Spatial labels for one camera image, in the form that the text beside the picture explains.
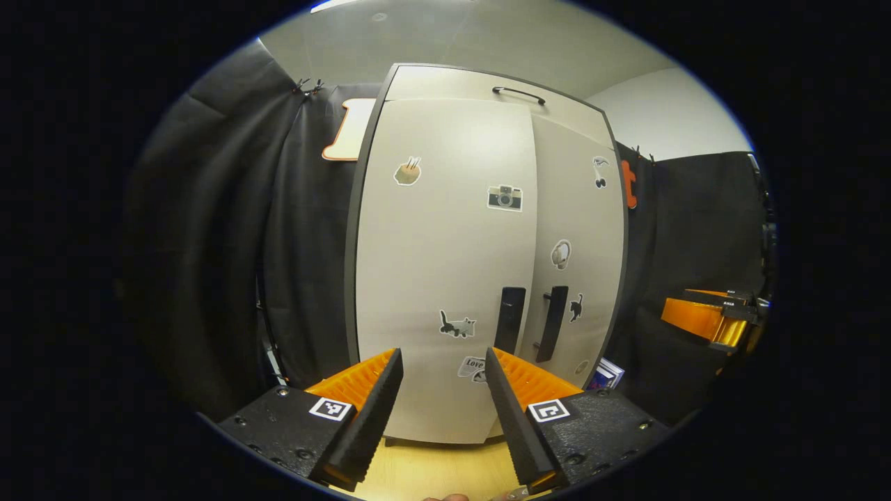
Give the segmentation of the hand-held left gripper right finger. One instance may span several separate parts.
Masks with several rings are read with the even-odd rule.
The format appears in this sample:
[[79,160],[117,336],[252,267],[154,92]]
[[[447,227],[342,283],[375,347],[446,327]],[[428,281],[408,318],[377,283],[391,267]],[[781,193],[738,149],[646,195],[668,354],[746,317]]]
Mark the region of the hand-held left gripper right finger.
[[487,349],[486,375],[516,476],[531,495],[613,475],[672,432],[617,391],[579,389],[502,349]]

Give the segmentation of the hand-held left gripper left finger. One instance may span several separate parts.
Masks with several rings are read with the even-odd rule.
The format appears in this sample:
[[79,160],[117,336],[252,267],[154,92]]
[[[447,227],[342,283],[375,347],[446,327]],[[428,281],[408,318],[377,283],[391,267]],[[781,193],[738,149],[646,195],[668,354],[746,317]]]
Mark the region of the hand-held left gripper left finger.
[[254,459],[352,492],[365,481],[403,376],[401,349],[389,349],[305,390],[277,385],[217,428]]

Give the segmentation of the white cabinet door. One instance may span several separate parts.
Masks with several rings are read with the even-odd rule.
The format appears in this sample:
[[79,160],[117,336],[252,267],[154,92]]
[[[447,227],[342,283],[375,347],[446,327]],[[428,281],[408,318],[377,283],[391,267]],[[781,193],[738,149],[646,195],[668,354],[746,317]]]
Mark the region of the white cabinet door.
[[[615,152],[570,128],[535,116],[537,251],[526,298],[522,355],[583,389],[592,380],[620,301],[626,259],[626,203]],[[569,286],[550,361],[535,362],[547,302]]]
[[486,351],[505,288],[527,292],[537,246],[531,112],[484,100],[389,100],[365,163],[354,251],[363,360],[398,348],[385,436],[487,440]]

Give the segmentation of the white and grey cabinet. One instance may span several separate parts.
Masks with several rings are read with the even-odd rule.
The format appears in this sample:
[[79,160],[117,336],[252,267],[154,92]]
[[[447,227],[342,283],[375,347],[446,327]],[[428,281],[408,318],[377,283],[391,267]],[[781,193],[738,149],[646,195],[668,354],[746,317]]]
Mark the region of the white and grey cabinet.
[[[396,63],[394,65],[397,65],[397,64],[434,65],[434,64],[426,64],[426,63]],[[454,66],[447,66],[447,65],[437,65],[437,66],[454,67]],[[492,71],[484,71],[484,72],[493,73],[496,75],[502,75],[499,73],[494,73]],[[352,200],[351,200],[350,208],[349,208],[350,214],[348,216],[347,250],[346,250],[346,254],[345,254],[345,311],[347,314],[346,327],[347,327],[347,336],[348,336],[348,342],[349,342],[349,350],[350,350],[350,354],[351,354],[352,358],[356,361],[363,361],[363,359],[360,358],[360,356],[358,355],[357,341],[356,341],[356,327],[354,326],[354,251],[356,251],[356,225],[358,222],[358,209],[359,209],[359,205],[361,203],[363,178],[365,177],[365,163],[366,163],[367,155],[368,155],[368,152],[370,149],[370,139],[372,138],[373,130],[376,125],[377,118],[379,116],[379,112],[381,111],[381,106],[384,104],[384,102],[388,101],[388,100],[386,100],[386,93],[387,93],[387,88],[388,88],[388,75],[381,85],[381,90],[379,90],[379,94],[378,94],[377,98],[374,100],[372,106],[370,106],[370,116],[368,118],[367,125],[363,128],[363,134],[361,137],[361,146],[360,146],[360,150],[358,152],[357,158],[356,158],[357,165],[356,165],[356,172],[354,172],[354,185],[353,185],[353,191],[352,191]],[[532,114],[532,113],[531,113],[531,116],[532,116],[532,121],[535,116],[543,117],[543,116],[540,116],[537,114]],[[610,128],[611,128],[612,134],[615,139],[615,135],[613,133],[613,127],[611,126],[611,124],[610,124]],[[627,260],[628,260],[628,214],[627,214],[627,196],[626,196],[626,175],[624,174],[623,168],[621,167],[621,164],[620,164],[620,153],[618,152],[616,140],[615,140],[615,148],[613,149],[613,151],[615,152],[615,156],[617,156],[617,165],[618,165],[617,168],[618,168],[618,171],[620,172],[620,179],[622,182],[622,193],[623,193],[624,202],[626,203],[626,259],[624,260],[624,275],[623,275],[623,285],[622,285],[622,291],[621,291],[621,295],[622,295],[622,292],[624,289],[624,283],[626,282],[626,266],[627,266]],[[534,272],[534,263],[535,263],[535,253],[534,253],[534,261],[533,261],[533,272]],[[528,298],[528,293],[530,292],[531,287],[532,287],[532,285],[530,286],[530,289],[526,292],[526,298]],[[618,306],[618,308],[620,308],[620,301],[618,301],[617,306]],[[617,313],[615,313],[615,320],[617,320],[618,308],[617,308]],[[525,303],[525,311],[523,313],[523,321],[522,321],[521,339],[519,340],[519,344],[517,346],[516,353],[513,355],[518,356],[519,358],[521,358],[525,361],[531,362],[529,360],[526,360],[524,358],[524,356],[522,355],[522,349],[523,349],[523,345],[524,345],[524,332],[525,332],[525,327],[526,327],[526,317],[528,317],[528,314],[526,314],[526,303]],[[612,333],[613,333],[613,329],[614,329],[614,325],[615,325],[615,320],[614,320],[614,323],[612,326]],[[488,438],[497,436],[499,433],[500,433],[500,422],[496,416],[496,421],[494,422],[494,427],[492,428],[492,431]]]

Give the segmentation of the white cabinet drawer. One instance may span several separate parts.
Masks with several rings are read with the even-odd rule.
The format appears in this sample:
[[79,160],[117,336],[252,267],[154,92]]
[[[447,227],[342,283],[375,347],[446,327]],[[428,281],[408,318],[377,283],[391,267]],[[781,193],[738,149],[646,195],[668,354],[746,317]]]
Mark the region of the white cabinet drawer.
[[[544,107],[523,99],[499,98],[491,89],[505,86],[546,99]],[[484,71],[436,65],[397,64],[388,75],[386,100],[465,99],[525,105],[537,114],[589,137],[611,150],[615,139],[604,111],[572,96],[520,79]]]

